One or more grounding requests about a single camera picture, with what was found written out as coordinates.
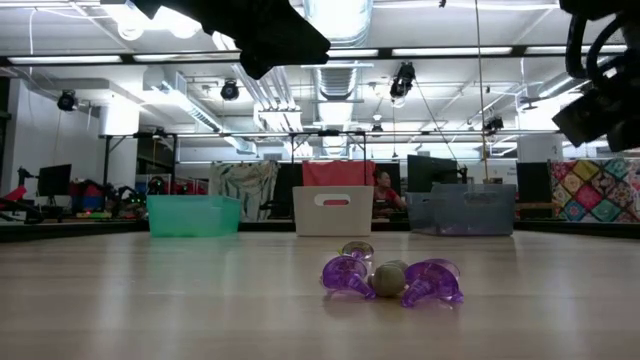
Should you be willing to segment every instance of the colorful patchwork quilt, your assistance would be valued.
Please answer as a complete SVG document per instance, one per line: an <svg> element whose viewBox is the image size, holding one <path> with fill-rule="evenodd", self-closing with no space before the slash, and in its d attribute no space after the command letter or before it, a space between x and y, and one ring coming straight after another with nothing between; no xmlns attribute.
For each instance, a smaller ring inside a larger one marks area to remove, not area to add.
<svg viewBox="0 0 640 360"><path fill-rule="evenodd" d="M640 221L640 162L625 159L550 163L560 217L575 222Z"/></svg>

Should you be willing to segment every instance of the wooden table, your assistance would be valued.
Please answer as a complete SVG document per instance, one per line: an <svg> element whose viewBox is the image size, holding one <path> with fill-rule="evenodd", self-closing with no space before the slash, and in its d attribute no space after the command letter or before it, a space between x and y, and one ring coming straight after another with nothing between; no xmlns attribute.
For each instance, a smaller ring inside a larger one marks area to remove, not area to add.
<svg viewBox="0 0 640 360"><path fill-rule="evenodd" d="M466 301L327 298L348 239L146 233L0 244L3 359L640 359L640 244L377 233L375 259L453 260Z"/></svg>

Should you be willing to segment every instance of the purple plastic toy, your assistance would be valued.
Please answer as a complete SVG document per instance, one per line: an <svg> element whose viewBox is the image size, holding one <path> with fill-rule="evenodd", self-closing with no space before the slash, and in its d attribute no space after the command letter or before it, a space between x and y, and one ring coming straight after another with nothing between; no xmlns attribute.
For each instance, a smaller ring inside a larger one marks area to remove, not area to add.
<svg viewBox="0 0 640 360"><path fill-rule="evenodd" d="M358 260L367 260L373 256L373 246L364 241L352 241L342 247L342 255L348 255Z"/></svg>
<svg viewBox="0 0 640 360"><path fill-rule="evenodd" d="M373 299L376 293L367 285L366 265L351 256L338 256L322 270L322 285L331 290L355 290L366 299Z"/></svg>
<svg viewBox="0 0 640 360"><path fill-rule="evenodd" d="M462 303L464 296L459 289L458 268L450 261L432 259L415 263L405 271L409 289L402 296L402 306L413 307L423 298L438 298Z"/></svg>

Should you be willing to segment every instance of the white plastic bin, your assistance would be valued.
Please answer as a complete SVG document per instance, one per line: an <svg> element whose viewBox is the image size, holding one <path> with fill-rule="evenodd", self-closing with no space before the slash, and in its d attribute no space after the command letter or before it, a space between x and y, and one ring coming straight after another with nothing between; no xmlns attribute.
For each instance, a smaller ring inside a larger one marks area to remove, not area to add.
<svg viewBox="0 0 640 360"><path fill-rule="evenodd" d="M515 197L515 185L436 184L431 194L409 194L410 225L440 236L508 236Z"/></svg>
<svg viewBox="0 0 640 360"><path fill-rule="evenodd" d="M293 188L298 236L369 236L372 186Z"/></svg>

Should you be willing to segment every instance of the person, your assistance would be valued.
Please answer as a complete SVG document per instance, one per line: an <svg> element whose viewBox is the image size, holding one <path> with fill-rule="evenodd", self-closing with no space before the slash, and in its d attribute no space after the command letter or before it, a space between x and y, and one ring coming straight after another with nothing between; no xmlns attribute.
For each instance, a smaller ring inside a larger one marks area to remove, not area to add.
<svg viewBox="0 0 640 360"><path fill-rule="evenodd" d="M391 177L388 173L381 171L376 175L376 185L373 191L374 215L386 216L396 210L405 210L407 204L391 188Z"/></svg>

